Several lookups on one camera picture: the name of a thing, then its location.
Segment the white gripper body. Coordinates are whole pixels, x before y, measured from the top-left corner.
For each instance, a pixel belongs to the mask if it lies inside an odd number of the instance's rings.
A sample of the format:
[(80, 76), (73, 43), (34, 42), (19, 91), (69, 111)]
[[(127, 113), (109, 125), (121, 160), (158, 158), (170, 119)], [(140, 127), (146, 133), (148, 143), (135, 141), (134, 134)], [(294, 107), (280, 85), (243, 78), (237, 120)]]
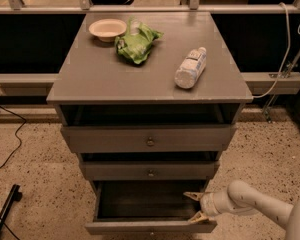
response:
[(228, 194), (225, 190), (206, 192), (200, 199), (201, 211), (208, 217), (214, 217), (228, 211)]

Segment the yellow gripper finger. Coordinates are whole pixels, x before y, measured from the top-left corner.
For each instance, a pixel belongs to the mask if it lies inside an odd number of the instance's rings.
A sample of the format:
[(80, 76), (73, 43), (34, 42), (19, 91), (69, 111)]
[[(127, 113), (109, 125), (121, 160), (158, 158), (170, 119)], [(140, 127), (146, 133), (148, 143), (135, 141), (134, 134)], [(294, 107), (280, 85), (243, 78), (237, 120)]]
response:
[(203, 198), (204, 193), (203, 192), (184, 192), (183, 195), (194, 201), (200, 201)]
[(202, 211), (198, 211), (193, 217), (191, 217), (188, 222), (190, 224), (196, 224), (203, 221), (208, 221), (209, 217)]

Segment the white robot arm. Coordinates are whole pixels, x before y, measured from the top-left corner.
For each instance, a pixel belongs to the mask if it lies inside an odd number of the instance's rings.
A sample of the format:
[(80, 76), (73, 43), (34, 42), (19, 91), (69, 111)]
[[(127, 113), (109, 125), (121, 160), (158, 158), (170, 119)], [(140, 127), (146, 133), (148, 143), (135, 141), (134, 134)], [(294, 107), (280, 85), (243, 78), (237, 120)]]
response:
[(246, 215), (260, 212), (285, 231), (284, 240), (300, 240), (300, 199), (294, 204), (259, 192), (242, 180), (232, 181), (217, 192), (184, 192), (200, 204), (200, 210), (189, 219), (191, 224), (224, 213)]

